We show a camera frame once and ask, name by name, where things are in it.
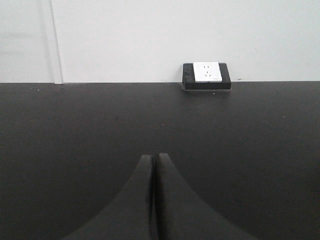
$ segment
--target black tabletop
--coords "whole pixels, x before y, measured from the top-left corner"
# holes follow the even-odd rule
[[[231,87],[1,83],[3,239],[67,235],[157,153],[256,237],[319,239],[320,82]]]

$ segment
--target electrical outlet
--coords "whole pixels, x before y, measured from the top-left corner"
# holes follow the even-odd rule
[[[218,62],[194,62],[193,71],[196,83],[222,82]]]

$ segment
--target black curved object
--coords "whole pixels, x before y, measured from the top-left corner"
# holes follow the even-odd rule
[[[255,240],[191,189],[170,157],[155,161],[155,211],[160,240]]]
[[[143,155],[131,178],[98,215],[64,240],[150,240],[153,160]]]

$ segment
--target white outlet faceplate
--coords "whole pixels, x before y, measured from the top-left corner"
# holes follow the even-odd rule
[[[218,62],[194,62],[193,71],[197,83],[222,82]]]

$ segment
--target black outlet box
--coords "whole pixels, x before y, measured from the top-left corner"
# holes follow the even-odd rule
[[[196,82],[193,63],[183,64],[182,84],[185,90],[230,90],[231,80],[227,64],[219,62],[221,82]]]

